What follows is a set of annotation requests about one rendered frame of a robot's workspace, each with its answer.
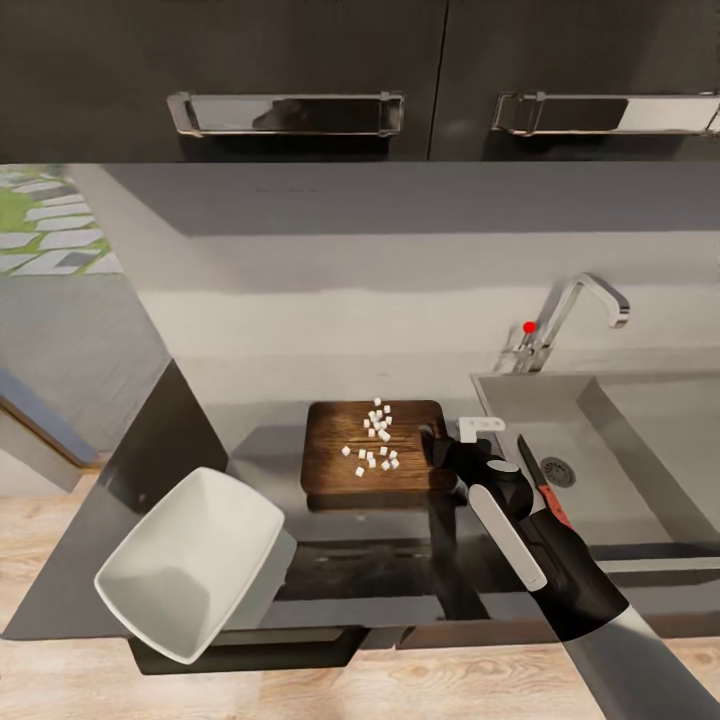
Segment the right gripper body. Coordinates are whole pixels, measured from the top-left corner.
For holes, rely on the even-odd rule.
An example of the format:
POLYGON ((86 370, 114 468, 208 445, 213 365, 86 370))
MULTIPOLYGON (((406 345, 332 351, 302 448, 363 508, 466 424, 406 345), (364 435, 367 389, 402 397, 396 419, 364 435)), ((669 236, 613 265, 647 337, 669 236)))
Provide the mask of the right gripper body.
POLYGON ((477 443, 461 443, 450 439, 431 439, 431 463, 435 469, 447 468, 460 472, 460 462, 470 452, 480 452, 491 456, 492 443, 489 439, 479 439, 477 443))

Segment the cutting board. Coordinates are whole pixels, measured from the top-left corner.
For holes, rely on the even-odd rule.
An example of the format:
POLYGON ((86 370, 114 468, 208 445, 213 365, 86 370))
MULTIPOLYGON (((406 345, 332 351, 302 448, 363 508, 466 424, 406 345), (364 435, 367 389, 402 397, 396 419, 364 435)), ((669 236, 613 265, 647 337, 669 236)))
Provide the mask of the cutting board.
POLYGON ((314 402, 308 424, 300 483, 308 494, 450 492, 458 484, 453 469, 432 466, 423 450, 420 427, 429 426, 434 439, 449 439, 441 405, 435 400, 314 402), (384 406, 390 406, 385 413, 384 406), (382 432, 373 427, 371 413, 388 421, 382 432), (368 423, 368 424, 367 424, 368 423), (374 429, 374 437, 369 437, 374 429), (348 456, 342 450, 348 447, 348 456), (370 468, 369 456, 375 459, 370 468), (385 450, 383 454, 383 449, 385 450), (399 466, 388 470, 395 454, 399 466), (363 468, 363 476, 357 469, 363 468))

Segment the parer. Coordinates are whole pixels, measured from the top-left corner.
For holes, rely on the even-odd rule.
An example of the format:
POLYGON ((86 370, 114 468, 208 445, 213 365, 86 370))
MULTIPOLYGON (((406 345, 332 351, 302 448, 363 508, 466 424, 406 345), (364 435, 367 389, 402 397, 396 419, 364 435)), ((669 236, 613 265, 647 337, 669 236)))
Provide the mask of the parer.
POLYGON ((550 509, 557 516, 558 520, 561 521, 562 524, 571 527, 571 524, 569 523, 569 521, 567 521, 567 516, 565 515, 561 504, 557 500, 555 493, 553 493, 551 486, 547 483, 545 477, 543 477, 541 468, 538 466, 537 461, 535 461, 533 453, 529 451, 529 446, 526 444, 522 435, 519 437, 519 443, 521 451, 523 451, 523 455, 525 456, 525 461, 527 461, 527 465, 529 465, 529 469, 531 469, 531 473, 533 474, 533 477, 535 477, 535 481, 537 482, 537 489, 543 494, 543 497, 545 498, 547 509, 550 509))

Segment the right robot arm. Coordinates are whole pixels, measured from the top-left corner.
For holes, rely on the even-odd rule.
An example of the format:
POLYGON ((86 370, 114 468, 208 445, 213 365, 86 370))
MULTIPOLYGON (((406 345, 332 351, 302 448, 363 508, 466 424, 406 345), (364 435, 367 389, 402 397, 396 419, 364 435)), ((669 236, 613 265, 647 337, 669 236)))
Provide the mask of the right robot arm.
POLYGON ((605 720, 720 720, 720 703, 664 644, 591 559, 585 542, 545 507, 514 463, 491 455, 500 417, 460 417, 431 439, 435 469, 456 471, 468 501, 541 606, 605 720))

